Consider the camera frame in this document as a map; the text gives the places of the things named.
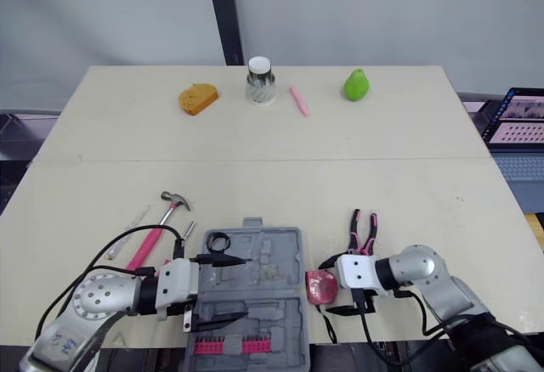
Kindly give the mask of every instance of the white tabletop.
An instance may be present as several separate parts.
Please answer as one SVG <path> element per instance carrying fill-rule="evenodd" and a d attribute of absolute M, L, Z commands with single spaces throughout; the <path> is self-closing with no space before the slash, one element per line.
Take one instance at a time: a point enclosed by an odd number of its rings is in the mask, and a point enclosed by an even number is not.
<path fill-rule="evenodd" d="M 341 95 L 354 67 L 273 66 L 278 99 L 249 107 L 247 68 L 92 67 L 37 161 L 271 161 L 484 157 L 489 153 L 439 66 L 369 66 L 371 90 Z M 196 82 L 220 98 L 198 116 L 179 94 Z M 298 111 L 296 85 L 310 118 Z"/>
<path fill-rule="evenodd" d="M 163 189 L 194 207 L 175 212 L 170 222 L 183 230 L 197 221 L 190 255 L 201 250 L 207 229 L 240 227 L 243 217 L 261 216 L 264 226 L 302 230 L 307 268 L 346 248 L 354 208 L 375 211 L 378 256 L 430 245 L 499 320 L 525 332 L 544 330 L 544 285 L 533 279 L 544 274 L 544 260 L 491 159 L 73 161 L 31 166 L 0 217 L 0 344 L 31 344 L 40 314 L 101 246 L 147 204 L 152 209 L 144 223 L 162 214 Z M 115 264 L 126 264 L 143 238 L 135 236 Z M 147 263 L 162 265 L 172 246 L 164 235 Z M 369 316 L 375 339 L 422 338 L 411 300 L 377 298 L 376 304 L 378 312 Z M 312 306 L 307 310 L 310 341 L 328 342 L 323 320 Z M 358 319 L 331 320 L 340 341 L 364 340 Z M 124 318 L 105 344 L 183 346 L 180 323 Z"/>
<path fill-rule="evenodd" d="M 278 99 L 258 108 L 244 99 L 243 67 L 91 68 L 0 217 L 0 344 L 30 345 L 45 307 L 101 246 L 148 204 L 144 223 L 158 220 L 163 190 L 194 209 L 170 221 L 198 222 L 191 255 L 207 229 L 260 216 L 302 230 L 307 268 L 346 248 L 354 208 L 376 211 L 379 256 L 430 245 L 502 322 L 544 330 L 544 287 L 531 278 L 543 274 L 542 254 L 442 69 L 366 67 L 371 91 L 356 103 L 340 95 L 352 69 L 274 67 Z M 221 93 L 198 116 L 177 101 L 193 82 Z M 160 266 L 171 249 L 165 236 L 148 263 Z M 376 339 L 421 338 L 414 303 L 376 303 Z M 308 315 L 310 340 L 328 342 L 319 314 Z M 332 322 L 340 341 L 363 341 L 359 322 Z M 183 345 L 180 323 L 124 318 L 106 345 Z"/>

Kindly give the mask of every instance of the open toolbox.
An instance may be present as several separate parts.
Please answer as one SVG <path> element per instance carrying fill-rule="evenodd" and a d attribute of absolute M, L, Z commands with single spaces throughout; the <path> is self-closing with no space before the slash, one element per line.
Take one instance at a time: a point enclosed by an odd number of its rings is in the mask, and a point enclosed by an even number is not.
<path fill-rule="evenodd" d="M 248 260 L 227 268 L 201 266 L 195 313 L 211 319 L 247 312 L 220 330 L 191 333 L 183 372 L 309 370 L 303 291 L 302 237 L 298 228 L 264 228 L 261 218 L 244 228 L 207 231 L 229 237 L 225 254 Z"/>

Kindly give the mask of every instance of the hammer head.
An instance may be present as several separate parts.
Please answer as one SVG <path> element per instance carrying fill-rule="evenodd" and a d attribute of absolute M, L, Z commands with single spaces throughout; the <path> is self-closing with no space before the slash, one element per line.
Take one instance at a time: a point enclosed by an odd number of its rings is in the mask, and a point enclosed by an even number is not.
<path fill-rule="evenodd" d="M 180 194 L 170 194 L 167 191 L 163 191 L 161 193 L 161 198 L 164 200 L 169 200 L 170 203 L 172 203 L 175 206 L 184 205 L 187 208 L 187 211 L 190 211 L 189 204 L 187 203 L 185 198 L 181 196 Z"/>

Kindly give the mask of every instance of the hammer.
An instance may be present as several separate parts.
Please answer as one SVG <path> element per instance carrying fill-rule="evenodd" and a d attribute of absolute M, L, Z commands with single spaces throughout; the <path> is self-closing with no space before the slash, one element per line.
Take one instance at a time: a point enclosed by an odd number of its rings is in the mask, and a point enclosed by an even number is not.
<path fill-rule="evenodd" d="M 161 193 L 161 198 L 163 200 L 169 200 L 170 206 L 168 207 L 168 210 L 165 212 L 165 214 L 162 216 L 161 221 L 159 222 L 160 225 L 164 225 L 170 215 L 172 215 L 172 212 L 178 207 L 184 205 L 187 208 L 187 211 L 190 211 L 189 204 L 185 200 L 185 198 L 179 194 L 170 194 L 167 191 L 163 191 Z M 141 268 L 142 265 L 145 262 L 145 259 L 147 256 L 151 253 L 153 248 L 155 247 L 156 243 L 159 241 L 162 235 L 163 229 L 153 229 L 151 230 L 147 236 L 145 237 L 144 241 L 142 242 L 142 245 L 140 245 L 138 251 L 130 261 L 130 263 L 127 265 L 127 270 L 134 270 L 136 268 Z"/>

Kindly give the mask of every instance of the toast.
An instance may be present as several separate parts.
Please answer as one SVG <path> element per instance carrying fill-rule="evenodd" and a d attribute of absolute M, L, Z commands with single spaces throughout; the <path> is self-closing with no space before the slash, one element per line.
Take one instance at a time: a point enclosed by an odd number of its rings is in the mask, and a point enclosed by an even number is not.
<path fill-rule="evenodd" d="M 218 98 L 215 86 L 210 83 L 196 83 L 179 95 L 179 106 L 185 113 L 196 116 Z"/>

